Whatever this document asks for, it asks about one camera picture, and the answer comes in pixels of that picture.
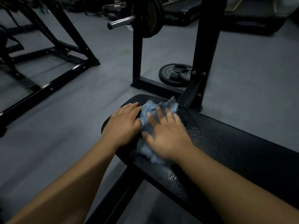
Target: gray floor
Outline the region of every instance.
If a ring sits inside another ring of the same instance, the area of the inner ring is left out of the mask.
[[[9,125],[0,139],[0,206],[6,221],[39,191],[80,159],[100,138],[104,120],[136,94],[130,87],[133,34],[107,29],[107,20],[68,13],[101,65],[93,67]],[[73,44],[51,14],[40,15],[60,40]],[[4,12],[1,22],[14,26]],[[16,14],[20,24],[27,20]],[[142,75],[159,80],[169,63],[192,64],[197,22],[164,26],[144,39]],[[16,36],[25,52],[51,46],[40,33]],[[299,152],[299,28],[291,21],[272,37],[221,32],[202,113]],[[40,85],[71,68],[53,57],[18,65]],[[26,96],[26,90],[0,72],[0,108]],[[121,175],[112,160],[90,213]],[[199,223],[143,182],[119,223]]]

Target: patterned cloth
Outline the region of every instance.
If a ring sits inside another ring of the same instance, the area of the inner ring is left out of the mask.
[[[140,114],[140,120],[142,122],[141,131],[146,131],[153,136],[154,130],[153,127],[148,123],[147,114],[150,112],[153,116],[155,116],[157,122],[159,122],[158,114],[157,114],[157,106],[163,110],[164,114],[166,114],[166,109],[168,108],[171,113],[176,113],[178,110],[178,103],[175,98],[170,98],[167,102],[160,102],[159,104],[154,103],[152,100],[149,100],[142,106],[142,111]],[[148,159],[151,160],[152,163],[160,163],[163,165],[167,165],[169,162],[167,160],[159,157],[155,152],[153,152],[148,144],[140,138],[137,143],[136,152],[142,155],[145,155]]]

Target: hand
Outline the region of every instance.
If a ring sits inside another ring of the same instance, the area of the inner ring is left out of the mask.
[[[153,115],[150,113],[147,115],[149,123],[154,128],[155,139],[147,132],[142,132],[142,137],[159,156],[177,162],[182,151],[194,147],[192,141],[177,114],[172,115],[170,110],[167,110],[166,118],[160,107],[157,107],[157,113],[160,124]]]
[[[119,108],[111,115],[101,139],[115,143],[117,149],[131,142],[142,126],[140,119],[136,119],[141,109],[138,102]]]

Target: person's right hand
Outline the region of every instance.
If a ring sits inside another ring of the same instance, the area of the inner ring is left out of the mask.
[[[172,115],[170,110],[167,110],[166,117],[160,107],[157,107],[157,113],[160,124],[153,115],[147,115],[154,128],[154,138],[147,132],[142,132],[142,137],[159,156],[176,162],[185,149],[194,146],[177,114]]]

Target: silver metal rod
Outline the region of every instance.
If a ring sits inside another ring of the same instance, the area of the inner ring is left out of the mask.
[[[126,17],[126,18],[123,18],[120,20],[113,21],[111,23],[107,23],[107,27],[109,28],[109,30],[112,30],[116,27],[123,26],[130,22],[133,22],[134,19],[135,19],[135,16],[129,16],[129,17]]]

